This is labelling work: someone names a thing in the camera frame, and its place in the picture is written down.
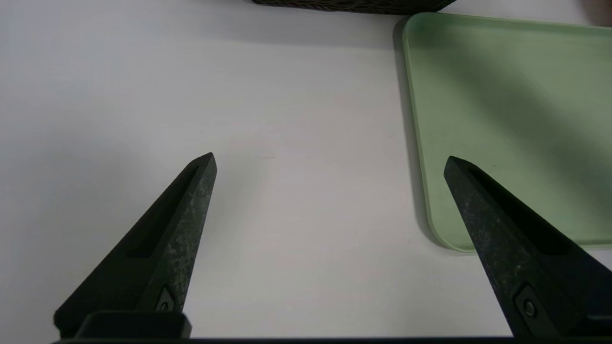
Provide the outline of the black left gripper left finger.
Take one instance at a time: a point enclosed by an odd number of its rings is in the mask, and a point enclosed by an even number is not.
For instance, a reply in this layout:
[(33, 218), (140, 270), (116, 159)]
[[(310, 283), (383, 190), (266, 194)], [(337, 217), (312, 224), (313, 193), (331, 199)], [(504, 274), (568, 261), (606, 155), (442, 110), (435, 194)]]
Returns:
[(192, 160), (55, 311), (61, 338), (188, 338), (183, 314), (217, 175)]

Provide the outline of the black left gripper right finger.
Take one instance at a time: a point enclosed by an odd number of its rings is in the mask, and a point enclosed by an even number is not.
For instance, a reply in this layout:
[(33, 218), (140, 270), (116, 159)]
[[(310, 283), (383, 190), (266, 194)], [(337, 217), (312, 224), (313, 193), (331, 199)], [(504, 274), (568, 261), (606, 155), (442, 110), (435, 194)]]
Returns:
[(515, 337), (611, 337), (608, 268), (473, 163), (444, 179)]

